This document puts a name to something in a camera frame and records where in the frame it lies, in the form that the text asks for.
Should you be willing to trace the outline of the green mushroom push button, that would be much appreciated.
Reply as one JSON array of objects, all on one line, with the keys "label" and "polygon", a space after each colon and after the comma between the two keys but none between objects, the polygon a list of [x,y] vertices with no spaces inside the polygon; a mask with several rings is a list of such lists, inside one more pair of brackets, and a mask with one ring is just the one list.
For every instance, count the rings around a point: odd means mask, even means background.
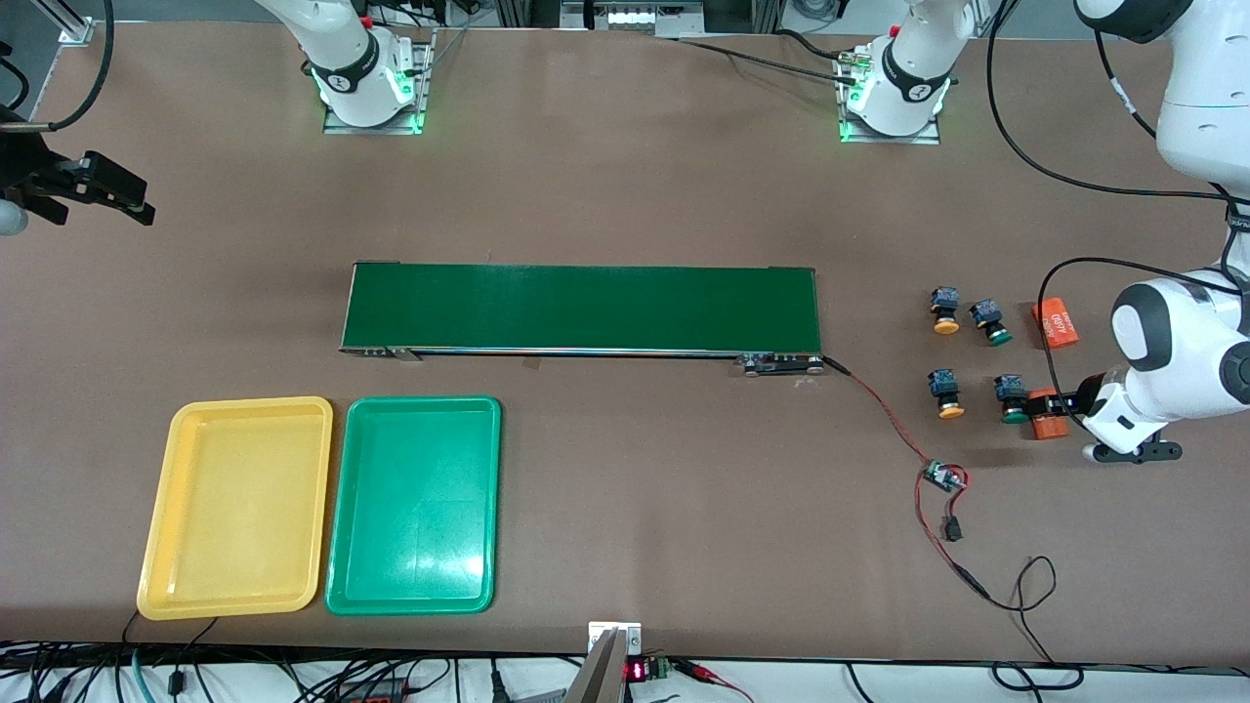
[{"label": "green mushroom push button", "polygon": [[1028,414],[1028,388],[1018,374],[994,378],[994,394],[1001,410],[1001,423],[1008,427],[1030,423]]},{"label": "green mushroom push button", "polygon": [[975,328],[991,346],[1004,346],[1012,341],[1014,335],[1002,324],[1002,310],[994,299],[982,299],[969,306],[969,315],[972,316]]}]

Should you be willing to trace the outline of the yellow plastic tray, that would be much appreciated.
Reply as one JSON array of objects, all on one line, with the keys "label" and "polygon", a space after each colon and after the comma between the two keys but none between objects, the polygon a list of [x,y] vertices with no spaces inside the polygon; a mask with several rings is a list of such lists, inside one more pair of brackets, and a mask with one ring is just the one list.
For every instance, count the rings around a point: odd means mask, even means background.
[{"label": "yellow plastic tray", "polygon": [[139,613],[188,620],[312,603],[332,424],[324,397],[182,407],[171,419],[152,503]]}]

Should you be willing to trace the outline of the green plastic tray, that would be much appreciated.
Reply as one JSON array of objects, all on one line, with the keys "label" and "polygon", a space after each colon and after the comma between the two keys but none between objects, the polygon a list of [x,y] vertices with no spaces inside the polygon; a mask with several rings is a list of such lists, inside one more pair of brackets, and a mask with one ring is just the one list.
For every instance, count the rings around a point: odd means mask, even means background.
[{"label": "green plastic tray", "polygon": [[495,397],[362,397],[339,467],[325,605],[452,617],[495,593],[502,407]]}]

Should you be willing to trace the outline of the red clip lead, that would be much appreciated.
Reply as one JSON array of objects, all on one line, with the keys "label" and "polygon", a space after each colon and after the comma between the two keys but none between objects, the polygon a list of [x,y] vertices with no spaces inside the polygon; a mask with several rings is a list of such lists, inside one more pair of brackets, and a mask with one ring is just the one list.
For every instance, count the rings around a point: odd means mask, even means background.
[{"label": "red clip lead", "polygon": [[712,672],[705,665],[696,664],[692,663],[692,660],[678,657],[670,657],[668,660],[671,668],[674,668],[674,670],[680,673],[680,675],[685,675],[702,684],[718,685],[718,688],[732,690],[732,693],[741,695],[748,703],[756,703],[756,700],[748,693],[748,690],[744,690],[742,688],[740,688],[740,685],[735,685],[729,680],[724,680],[722,675],[716,675],[715,672]]}]

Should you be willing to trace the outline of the green conveyor belt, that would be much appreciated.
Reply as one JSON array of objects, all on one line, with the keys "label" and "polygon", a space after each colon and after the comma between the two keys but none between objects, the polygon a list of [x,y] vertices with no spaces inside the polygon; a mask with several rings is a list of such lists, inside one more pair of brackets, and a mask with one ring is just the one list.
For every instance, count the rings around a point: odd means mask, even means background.
[{"label": "green conveyor belt", "polygon": [[358,261],[339,346],[358,357],[691,357],[749,377],[832,367],[812,269]]}]

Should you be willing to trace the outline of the grey power strip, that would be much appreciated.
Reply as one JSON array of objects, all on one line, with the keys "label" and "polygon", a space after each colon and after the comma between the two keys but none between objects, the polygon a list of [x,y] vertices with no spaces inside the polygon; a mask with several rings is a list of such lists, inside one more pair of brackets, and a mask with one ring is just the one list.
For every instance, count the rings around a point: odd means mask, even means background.
[{"label": "grey power strip", "polygon": [[688,38],[706,23],[700,0],[560,0],[558,28]]}]

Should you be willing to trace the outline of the aluminium frame profile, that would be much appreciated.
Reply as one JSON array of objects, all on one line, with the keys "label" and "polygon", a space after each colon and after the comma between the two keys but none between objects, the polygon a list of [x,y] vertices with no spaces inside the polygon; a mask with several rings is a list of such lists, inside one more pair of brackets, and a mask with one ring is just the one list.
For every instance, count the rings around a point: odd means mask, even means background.
[{"label": "aluminium frame profile", "polygon": [[58,28],[58,43],[66,46],[86,46],[94,30],[92,18],[76,13],[68,0],[30,0]]}]

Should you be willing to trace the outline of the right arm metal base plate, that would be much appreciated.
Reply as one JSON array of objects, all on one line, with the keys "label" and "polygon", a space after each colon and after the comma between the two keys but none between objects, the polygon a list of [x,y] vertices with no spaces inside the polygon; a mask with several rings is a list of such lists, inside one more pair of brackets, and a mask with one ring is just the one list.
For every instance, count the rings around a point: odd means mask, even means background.
[{"label": "right arm metal base plate", "polygon": [[361,58],[348,68],[310,66],[325,105],[324,133],[420,135],[425,126],[435,44],[366,28]]}]

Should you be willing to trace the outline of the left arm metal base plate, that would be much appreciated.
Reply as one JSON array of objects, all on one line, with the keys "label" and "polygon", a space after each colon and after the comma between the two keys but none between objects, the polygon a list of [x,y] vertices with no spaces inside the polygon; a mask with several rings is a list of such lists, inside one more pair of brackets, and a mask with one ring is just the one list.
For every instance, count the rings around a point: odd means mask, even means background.
[{"label": "left arm metal base plate", "polygon": [[908,103],[898,86],[878,70],[878,58],[870,45],[862,45],[852,53],[839,53],[832,60],[835,75],[848,80],[836,86],[841,143],[938,145],[938,115],[950,80],[916,86],[915,93],[922,99]]}]

